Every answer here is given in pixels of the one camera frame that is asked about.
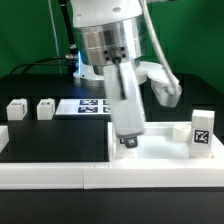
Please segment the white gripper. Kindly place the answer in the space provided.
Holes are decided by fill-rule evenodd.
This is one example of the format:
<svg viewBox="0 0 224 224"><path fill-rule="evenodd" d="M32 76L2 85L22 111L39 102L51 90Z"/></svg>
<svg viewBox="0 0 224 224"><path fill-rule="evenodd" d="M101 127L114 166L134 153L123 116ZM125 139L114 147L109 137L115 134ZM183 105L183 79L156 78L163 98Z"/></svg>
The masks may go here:
<svg viewBox="0 0 224 224"><path fill-rule="evenodd" d="M136 148L136 136L144 133L145 114L133 65L105 66L103 74L115 133L124 138L126 148Z"/></svg>

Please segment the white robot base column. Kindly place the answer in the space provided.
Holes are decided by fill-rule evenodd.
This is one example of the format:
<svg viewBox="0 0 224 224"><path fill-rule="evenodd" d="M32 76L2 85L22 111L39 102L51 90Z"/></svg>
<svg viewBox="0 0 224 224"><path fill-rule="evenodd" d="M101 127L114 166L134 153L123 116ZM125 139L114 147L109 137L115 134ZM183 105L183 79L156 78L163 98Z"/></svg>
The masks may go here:
<svg viewBox="0 0 224 224"><path fill-rule="evenodd" d="M76 58L76 71L73 73L75 84L101 88L104 86L102 66L85 65L81 55Z"/></svg>

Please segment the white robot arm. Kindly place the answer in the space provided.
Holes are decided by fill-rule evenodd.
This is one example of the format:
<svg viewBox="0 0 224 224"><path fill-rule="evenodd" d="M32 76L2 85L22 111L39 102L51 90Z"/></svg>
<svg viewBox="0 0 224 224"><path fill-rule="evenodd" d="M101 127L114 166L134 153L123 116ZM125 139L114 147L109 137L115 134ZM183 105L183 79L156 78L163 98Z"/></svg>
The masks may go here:
<svg viewBox="0 0 224 224"><path fill-rule="evenodd" d="M135 60L143 54L145 31L138 0L71 0L74 39L81 71L104 81L116 135L138 146L145 115Z"/></svg>

